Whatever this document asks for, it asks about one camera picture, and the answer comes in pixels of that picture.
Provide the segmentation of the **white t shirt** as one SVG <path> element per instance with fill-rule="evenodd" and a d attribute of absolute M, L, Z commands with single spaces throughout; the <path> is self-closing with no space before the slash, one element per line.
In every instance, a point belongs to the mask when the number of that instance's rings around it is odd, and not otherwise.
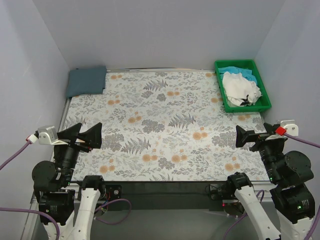
<path fill-rule="evenodd" d="M 229 107 L 255 105 L 262 96 L 257 84 L 244 78 L 241 73 L 225 72 L 222 77 L 222 85 Z"/>

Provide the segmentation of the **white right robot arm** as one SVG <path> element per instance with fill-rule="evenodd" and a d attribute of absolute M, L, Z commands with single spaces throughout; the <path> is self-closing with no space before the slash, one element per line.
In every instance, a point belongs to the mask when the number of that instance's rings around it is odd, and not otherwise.
<path fill-rule="evenodd" d="M 302 152 L 292 150 L 283 153 L 283 149 L 287 139 L 313 147 L 318 147 L 318 144 L 299 138 L 299 127 L 294 120 L 263 125 L 263 133 L 236 126 L 235 145 L 241 148 L 253 143 L 250 151 L 259 152 L 269 181 L 275 185 L 269 192 L 280 221 L 280 230 L 261 206 L 245 173 L 228 176 L 227 195 L 242 204 L 260 240 L 309 240 L 320 221 L 320 210 L 305 185 L 314 178 L 311 161 Z"/>

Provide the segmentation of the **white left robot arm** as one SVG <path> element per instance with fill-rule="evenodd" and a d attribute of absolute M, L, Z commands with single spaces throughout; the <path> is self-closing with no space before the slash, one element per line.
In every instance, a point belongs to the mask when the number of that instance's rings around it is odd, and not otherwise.
<path fill-rule="evenodd" d="M 107 193 L 102 176 L 86 176 L 80 183 L 80 206 L 75 212 L 76 191 L 67 187 L 78 156 L 102 146 L 102 123 L 85 132 L 81 128 L 77 123 L 57 132 L 54 126 L 43 126 L 35 133 L 39 144 L 53 146 L 54 160 L 39 162 L 31 173 L 40 221 L 50 240 L 90 239 L 97 202 Z"/>

